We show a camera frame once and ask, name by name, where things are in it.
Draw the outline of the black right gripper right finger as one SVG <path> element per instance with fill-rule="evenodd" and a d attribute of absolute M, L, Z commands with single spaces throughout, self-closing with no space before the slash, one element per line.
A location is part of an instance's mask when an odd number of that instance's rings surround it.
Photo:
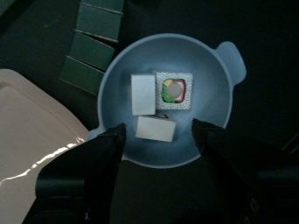
<path fill-rule="evenodd" d="M 299 134 L 276 148 L 197 119 L 190 133 L 216 188 L 220 224 L 299 224 Z"/>

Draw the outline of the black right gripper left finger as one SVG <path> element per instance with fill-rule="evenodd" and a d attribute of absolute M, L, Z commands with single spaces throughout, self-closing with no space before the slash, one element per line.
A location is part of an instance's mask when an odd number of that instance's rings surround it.
<path fill-rule="evenodd" d="M 118 124 L 58 155 L 37 176 L 22 224 L 108 224 L 110 202 L 126 142 Z"/>

